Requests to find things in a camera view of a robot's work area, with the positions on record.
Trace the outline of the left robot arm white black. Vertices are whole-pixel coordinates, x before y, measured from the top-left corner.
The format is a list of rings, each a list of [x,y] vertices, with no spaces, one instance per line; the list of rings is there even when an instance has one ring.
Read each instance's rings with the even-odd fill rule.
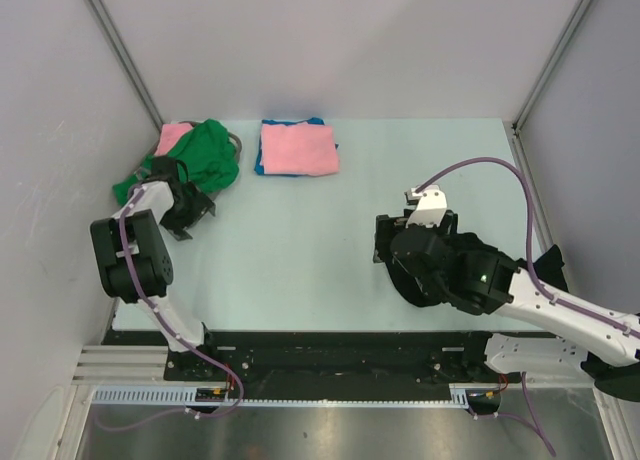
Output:
[[[219,372],[221,356],[204,345],[204,323],[182,311],[170,296],[174,268],[161,231],[178,241],[190,240],[189,229],[215,213],[214,198],[189,179],[186,164],[159,156],[151,161],[150,175],[128,191],[124,206],[90,225],[104,292],[140,308],[171,351],[189,351],[185,365],[202,380]]]

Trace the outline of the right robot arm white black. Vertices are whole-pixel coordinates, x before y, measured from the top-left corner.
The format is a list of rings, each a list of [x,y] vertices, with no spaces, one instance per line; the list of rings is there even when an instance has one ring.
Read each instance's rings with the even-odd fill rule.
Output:
[[[404,300],[419,308],[449,304],[469,315],[496,314],[542,328],[585,350],[579,368],[598,390],[638,401],[638,315],[602,308],[540,281],[534,266],[474,233],[458,232],[457,220],[452,211],[437,226],[377,216],[374,260],[386,266]]]

